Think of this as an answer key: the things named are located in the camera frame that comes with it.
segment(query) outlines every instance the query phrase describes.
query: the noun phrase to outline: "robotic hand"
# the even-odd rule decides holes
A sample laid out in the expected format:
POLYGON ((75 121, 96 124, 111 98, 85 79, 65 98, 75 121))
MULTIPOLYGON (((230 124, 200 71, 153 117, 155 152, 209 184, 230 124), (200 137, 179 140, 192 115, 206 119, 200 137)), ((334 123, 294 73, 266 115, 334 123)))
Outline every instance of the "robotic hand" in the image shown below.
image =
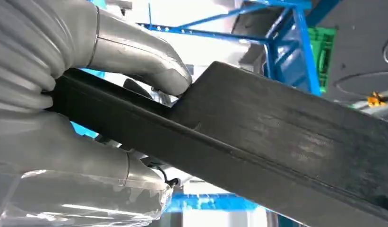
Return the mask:
POLYGON ((70 68, 135 74, 170 95, 191 77, 174 49, 86 0, 0 0, 0 226, 142 226, 170 188, 122 149, 45 111, 70 68))

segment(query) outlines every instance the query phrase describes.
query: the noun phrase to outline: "black plastic part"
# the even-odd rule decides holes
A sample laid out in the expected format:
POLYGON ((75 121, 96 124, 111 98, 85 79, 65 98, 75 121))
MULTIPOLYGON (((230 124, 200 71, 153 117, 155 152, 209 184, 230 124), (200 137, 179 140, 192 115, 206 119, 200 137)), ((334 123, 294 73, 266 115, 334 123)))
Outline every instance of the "black plastic part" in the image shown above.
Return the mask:
POLYGON ((135 93, 138 93, 147 98, 153 99, 152 96, 145 89, 143 89, 140 85, 138 85, 135 81, 131 80, 130 78, 127 78, 124 81, 123 88, 133 91, 135 93))
POLYGON ((170 185, 170 187, 174 187, 174 186, 176 186, 176 185, 178 185, 179 184, 179 179, 177 179, 177 178, 173 178, 173 179, 171 179, 171 180, 169 180, 168 182, 166 182, 168 185, 170 185))
POLYGON ((388 122, 218 62, 172 108, 78 70, 52 96, 72 121, 308 226, 388 227, 388 122))
POLYGON ((100 142, 100 143, 108 143, 108 142, 111 141, 111 139, 110 138, 106 138, 106 137, 104 137, 102 135, 97 135, 97 137, 95 137, 95 141, 96 142, 100 142))

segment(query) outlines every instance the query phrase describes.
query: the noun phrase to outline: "transparent plastic film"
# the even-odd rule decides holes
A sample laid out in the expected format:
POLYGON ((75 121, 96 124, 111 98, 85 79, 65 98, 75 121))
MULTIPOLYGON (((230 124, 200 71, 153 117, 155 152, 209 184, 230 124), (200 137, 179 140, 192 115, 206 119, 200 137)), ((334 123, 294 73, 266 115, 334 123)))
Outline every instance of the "transparent plastic film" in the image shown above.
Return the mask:
POLYGON ((0 227, 141 227, 160 218, 167 184, 0 165, 0 227))

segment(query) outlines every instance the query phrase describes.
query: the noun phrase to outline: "green plastic bin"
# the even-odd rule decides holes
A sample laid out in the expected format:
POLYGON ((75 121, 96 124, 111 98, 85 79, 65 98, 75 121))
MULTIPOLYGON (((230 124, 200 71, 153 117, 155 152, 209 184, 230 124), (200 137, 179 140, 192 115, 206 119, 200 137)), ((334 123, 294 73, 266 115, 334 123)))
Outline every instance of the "green plastic bin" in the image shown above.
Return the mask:
POLYGON ((330 60, 333 51, 336 30, 312 27, 308 28, 313 58, 318 72, 320 91, 325 93, 328 85, 330 60))

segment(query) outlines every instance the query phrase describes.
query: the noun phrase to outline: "yellow object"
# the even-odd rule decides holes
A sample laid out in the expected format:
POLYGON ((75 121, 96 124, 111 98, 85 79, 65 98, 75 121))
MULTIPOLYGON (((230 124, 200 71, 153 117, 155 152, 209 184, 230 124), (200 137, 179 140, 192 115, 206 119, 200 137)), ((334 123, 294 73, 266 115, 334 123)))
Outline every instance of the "yellow object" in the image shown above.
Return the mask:
POLYGON ((372 92, 372 96, 367 98, 368 100, 368 105, 370 107, 377 107, 377 106, 384 106, 386 105, 385 101, 386 99, 379 93, 377 92, 372 92))

